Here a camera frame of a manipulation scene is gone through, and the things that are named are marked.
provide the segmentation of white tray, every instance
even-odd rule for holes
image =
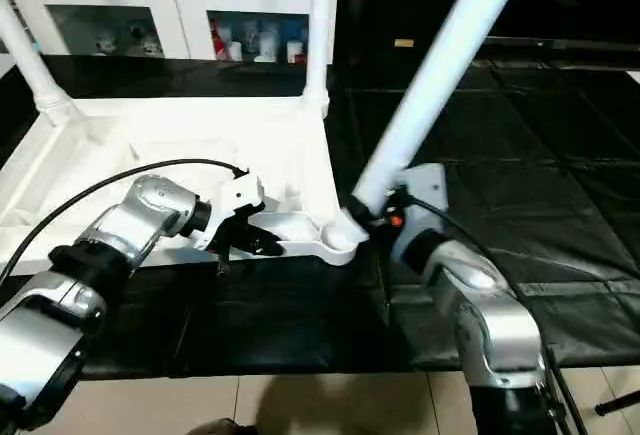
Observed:
[[[209,158],[248,168],[261,180],[266,211],[254,224],[280,236],[287,256],[316,255],[344,264],[357,241],[340,219],[323,118],[329,103],[330,0],[312,0],[307,82],[301,97],[72,100],[55,83],[11,9],[0,0],[0,36],[34,94],[40,115],[0,170],[0,266],[34,225],[88,186],[129,168],[177,158]],[[231,177],[211,166],[155,170],[202,199]],[[50,266],[49,251],[70,244],[130,181],[91,195],[30,245],[14,274]],[[145,265],[212,260],[190,240],[163,240]],[[233,253],[245,258],[247,254]]]
[[[298,213],[310,222],[301,229],[299,219],[284,228],[282,220],[277,221],[278,234],[297,242],[290,255],[305,254],[300,243],[317,242],[322,228],[339,213],[323,110],[303,98],[74,102],[82,116],[54,126],[40,115],[0,171],[0,264],[65,200],[115,173],[161,160],[210,158],[249,168],[264,185],[267,212]],[[204,200],[215,197],[218,184],[232,177],[228,170],[206,165],[153,173],[168,176]],[[103,210],[120,202],[134,178],[105,187],[61,215],[31,244],[14,273],[48,268],[49,251],[72,243]],[[264,215],[261,220],[260,225],[269,228]],[[163,240],[145,265],[214,259],[190,249],[191,244],[181,237]]]

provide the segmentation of beige floor tile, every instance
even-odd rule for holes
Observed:
[[[80,383],[37,435],[184,435],[233,418],[238,377]]]
[[[602,370],[614,396],[621,397],[640,390],[640,366],[610,367]],[[640,404],[625,408],[622,414],[627,419],[634,435],[640,435]]]
[[[462,372],[429,374],[440,435],[475,435],[469,387]]]
[[[240,377],[236,421],[261,435],[437,435],[422,373]]]
[[[607,379],[600,368],[575,368],[563,370],[564,378],[571,390],[576,405],[589,435],[631,435],[631,430],[622,413],[599,417],[594,407],[613,398]],[[570,425],[575,430],[570,417]]]

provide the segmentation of cable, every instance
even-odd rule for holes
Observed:
[[[91,185],[86,190],[80,192],[76,196],[64,202],[58,208],[53,210],[49,215],[44,217],[35,227],[33,227],[33,230],[31,230],[29,234],[24,238],[24,240],[20,243],[20,245],[18,245],[18,248],[16,249],[16,251],[13,252],[13,255],[11,256],[7,264],[2,269],[2,272],[0,273],[0,285],[2,285],[4,281],[7,279],[7,277],[11,274],[11,272],[17,265],[18,261],[20,260],[20,257],[22,257],[27,247],[31,244],[31,242],[33,242],[33,240],[38,236],[38,234],[42,230],[44,230],[47,227],[47,225],[49,225],[56,217],[60,216],[60,214],[62,214],[68,208],[72,207],[79,201],[88,197],[93,192],[96,192],[101,188],[106,187],[107,185],[110,185],[114,182],[130,177],[131,175],[137,175],[138,173],[147,172],[155,168],[169,167],[173,165],[188,165],[188,164],[214,165],[216,167],[226,168],[227,170],[231,170],[233,172],[234,177],[236,178],[247,174],[247,172],[239,169],[238,167],[235,167],[229,163],[219,162],[217,160],[209,160],[206,158],[180,158],[176,160],[165,160],[163,162],[156,162],[156,163],[150,163],[148,165],[142,165],[140,167],[132,168],[131,170],[127,170],[125,172],[118,173],[117,175],[114,175],[112,177],[106,178],[101,182],[96,183],[95,185]]]
[[[535,312],[533,311],[532,307],[529,304],[529,298],[524,294],[524,292],[518,286],[518,284],[513,281],[513,279],[509,275],[509,272],[507,270],[505,270],[504,267],[500,266],[500,264],[498,263],[496,258],[493,256],[491,251],[486,246],[484,246],[482,243],[480,243],[475,236],[473,236],[471,233],[469,233],[469,231],[466,228],[464,228],[464,226],[460,222],[458,222],[453,217],[451,217],[451,215],[449,215],[446,212],[443,212],[439,208],[434,207],[433,205],[431,205],[428,202],[425,202],[424,200],[420,200],[420,199],[414,197],[413,195],[410,195],[409,193],[407,193],[405,195],[405,201],[409,205],[417,205],[418,207],[423,208],[423,209],[433,213],[434,215],[437,215],[442,220],[446,221],[449,225],[455,227],[460,233],[462,233],[462,235],[464,235],[465,238],[467,238],[473,245],[475,245],[478,248],[478,251],[480,252],[480,254],[483,257],[485,257],[487,260],[489,260],[491,263],[493,263],[493,265],[495,265],[495,267],[498,269],[498,271],[500,273],[502,273],[502,275],[504,276],[505,281],[507,282],[507,285],[509,286],[511,291],[513,291],[516,299],[522,304],[522,306],[524,306],[525,309],[527,309],[529,311],[529,313],[533,317],[533,320],[538,325],[538,329],[540,330],[540,341],[542,342],[542,347],[543,347],[543,351],[542,351],[543,353],[542,354],[543,354],[543,358],[545,360],[545,372],[546,372],[545,373],[545,378],[547,379],[547,384],[549,385],[548,389],[550,391],[551,396],[553,397],[553,401],[554,402],[558,402],[558,400],[556,399],[555,393],[553,391],[553,387],[550,385],[550,377],[548,377],[549,371],[551,371],[551,373],[553,373],[554,377],[556,378],[556,380],[558,382],[558,386],[560,387],[560,391],[562,392],[562,396],[564,397],[565,402],[568,405],[569,411],[571,412],[571,416],[575,421],[576,429],[578,431],[578,434],[579,435],[588,435],[587,434],[587,429],[584,426],[584,422],[582,420],[582,417],[580,416],[580,412],[578,410],[576,402],[573,399],[573,395],[571,394],[571,391],[569,390],[569,388],[568,388],[568,386],[566,384],[566,381],[564,380],[564,377],[562,376],[562,373],[560,372],[560,369],[558,368],[558,364],[556,362],[556,359],[555,359],[555,356],[553,354],[553,351],[551,350],[551,348],[549,346],[549,343],[547,341],[548,339],[547,339],[546,333],[544,332],[544,330],[542,328],[542,325],[538,321],[538,319],[537,319],[537,317],[535,315]],[[565,427],[566,427],[566,423],[565,424],[559,424],[559,425],[560,425],[562,431],[564,432]]]

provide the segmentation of table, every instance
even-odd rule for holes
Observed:
[[[73,97],[296,95],[297,67],[46,57]],[[327,137],[349,193],[403,90],[331,77]],[[0,160],[33,120],[17,71]],[[562,366],[640,359],[640,86],[626,73],[471,68],[415,163],[443,163],[450,213],[533,297]],[[10,296],[26,277],[2,287]],[[313,258],[141,270],[88,379],[457,368],[452,332],[417,277],[360,247]]]

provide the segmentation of small white object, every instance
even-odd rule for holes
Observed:
[[[116,34],[111,30],[103,30],[98,33],[96,37],[96,49],[97,53],[103,53],[105,55],[112,55],[118,49],[118,43],[116,41]]]
[[[265,32],[271,32],[276,37],[276,46],[280,45],[280,24],[275,20],[267,20],[264,22]]]
[[[287,42],[287,62],[296,63],[296,56],[300,55],[304,45],[299,40],[289,40]]]
[[[231,25],[218,23],[217,28],[218,28],[218,36],[224,42],[225,47],[229,47],[231,45],[231,42],[233,41],[233,38],[232,38],[233,32],[231,31]]]
[[[149,33],[142,38],[142,53],[151,58],[163,57],[162,46],[156,35]]]
[[[242,61],[242,44],[240,42],[231,42],[229,46],[229,56],[234,62]]]
[[[275,62],[278,57],[278,41],[272,31],[260,32],[260,57],[265,62]]]
[[[258,37],[258,20],[245,20],[242,23],[244,28],[244,46],[248,53],[256,53],[260,49]]]

